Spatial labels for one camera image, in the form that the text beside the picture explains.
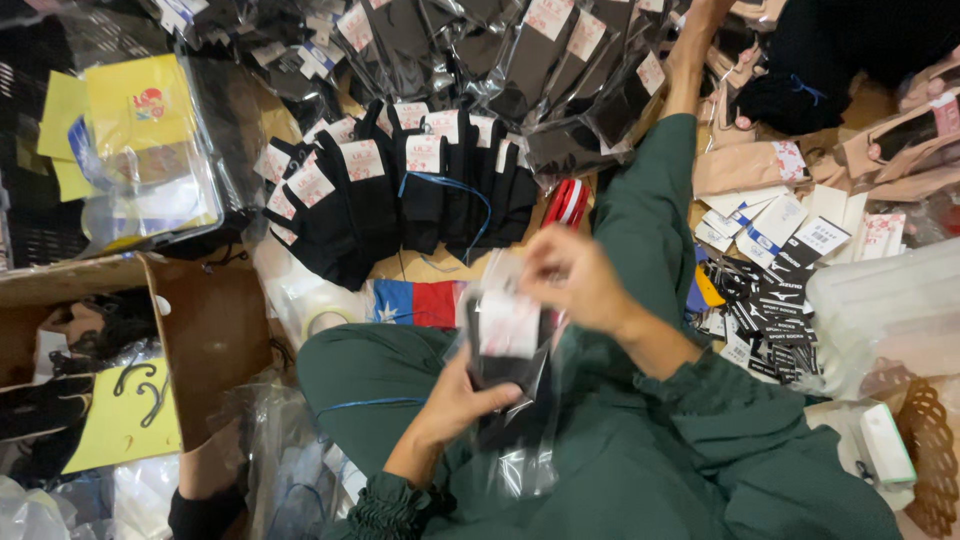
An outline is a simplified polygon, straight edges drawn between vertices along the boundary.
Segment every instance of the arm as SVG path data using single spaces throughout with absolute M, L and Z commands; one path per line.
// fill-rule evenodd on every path
M 666 61 L 670 92 L 660 118 L 671 114 L 696 114 L 707 50 L 735 0 L 694 0 L 686 12 L 684 29 Z
M 701 458 L 700 474 L 727 498 L 737 538 L 898 537 L 883 499 L 841 468 L 836 432 L 807 426 L 801 395 L 701 351 L 651 315 L 595 242 L 560 226 L 541 231 L 520 287 L 623 347 L 643 372 L 637 389 L 660 398 Z
M 474 392 L 464 347 L 440 373 L 423 410 L 400 436 L 383 471 L 367 481 L 344 522 L 324 538 L 419 538 L 436 512 L 434 470 L 444 447 L 477 418 L 515 402 L 522 391 L 504 383 Z

